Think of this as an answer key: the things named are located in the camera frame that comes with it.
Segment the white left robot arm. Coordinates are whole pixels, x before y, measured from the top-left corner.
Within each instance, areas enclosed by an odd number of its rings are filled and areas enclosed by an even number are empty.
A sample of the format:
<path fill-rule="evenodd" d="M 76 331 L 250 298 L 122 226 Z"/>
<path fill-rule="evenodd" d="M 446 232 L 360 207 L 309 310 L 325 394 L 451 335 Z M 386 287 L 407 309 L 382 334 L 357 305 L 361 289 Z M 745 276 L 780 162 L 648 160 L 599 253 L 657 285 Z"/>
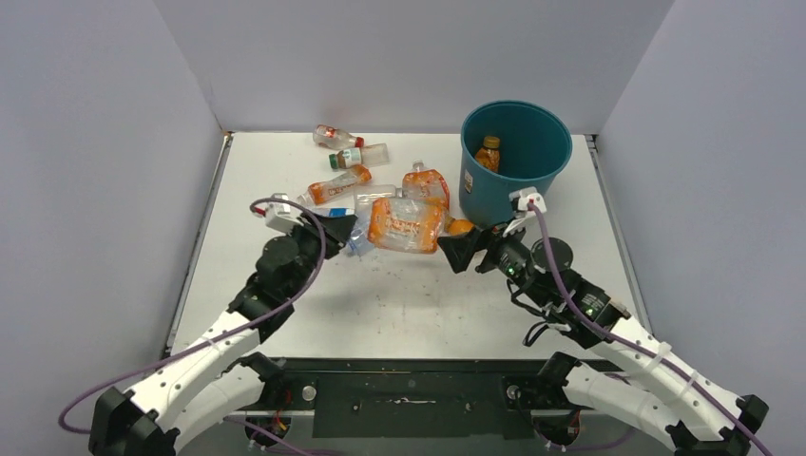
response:
<path fill-rule="evenodd" d="M 96 400 L 93 455 L 175 455 L 227 415 L 275 407 L 282 370 L 257 351 L 291 316 L 324 260 L 338 255 L 356 217 L 307 212 L 267 241 L 255 271 L 192 347 L 126 390 Z"/>

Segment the small orange juice bottle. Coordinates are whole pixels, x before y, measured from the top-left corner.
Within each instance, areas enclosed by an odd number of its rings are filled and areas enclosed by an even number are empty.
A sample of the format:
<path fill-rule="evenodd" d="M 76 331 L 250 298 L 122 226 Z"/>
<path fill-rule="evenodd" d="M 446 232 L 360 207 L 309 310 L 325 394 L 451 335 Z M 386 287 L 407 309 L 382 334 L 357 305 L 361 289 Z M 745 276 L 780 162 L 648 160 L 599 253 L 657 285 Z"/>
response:
<path fill-rule="evenodd" d="M 500 143 L 501 140 L 498 137 L 486 136 L 474 155 L 481 166 L 493 173 L 497 173 L 500 168 Z"/>

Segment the large orange label bottle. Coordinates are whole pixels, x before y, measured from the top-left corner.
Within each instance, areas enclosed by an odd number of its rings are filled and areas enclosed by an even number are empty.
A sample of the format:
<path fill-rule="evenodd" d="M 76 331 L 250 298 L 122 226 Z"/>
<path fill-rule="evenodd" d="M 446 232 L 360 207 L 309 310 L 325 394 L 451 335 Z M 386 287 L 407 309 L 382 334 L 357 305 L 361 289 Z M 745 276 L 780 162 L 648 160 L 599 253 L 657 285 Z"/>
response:
<path fill-rule="evenodd" d="M 433 254 L 447 215 L 443 205 L 427 200 L 376 199 L 371 209 L 367 239 L 380 249 Z"/>

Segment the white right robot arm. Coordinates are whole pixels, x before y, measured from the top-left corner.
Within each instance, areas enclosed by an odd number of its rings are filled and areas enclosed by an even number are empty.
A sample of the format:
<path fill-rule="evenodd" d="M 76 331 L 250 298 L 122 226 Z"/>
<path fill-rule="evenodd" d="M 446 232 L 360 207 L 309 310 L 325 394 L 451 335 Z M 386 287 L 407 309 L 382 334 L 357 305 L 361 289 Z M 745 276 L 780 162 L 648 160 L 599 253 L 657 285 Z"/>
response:
<path fill-rule="evenodd" d="M 504 225 L 441 237 L 437 244 L 451 268 L 499 271 L 513 304 L 541 318 L 579 347 L 617 366 L 617 380 L 563 352 L 538 374 L 541 400 L 595 409 L 642 431 L 676 455 L 747 455 L 769 408 L 756 395 L 723 389 L 687 365 L 618 301 L 571 268 L 573 252 L 548 237 L 527 247 L 523 230 Z"/>

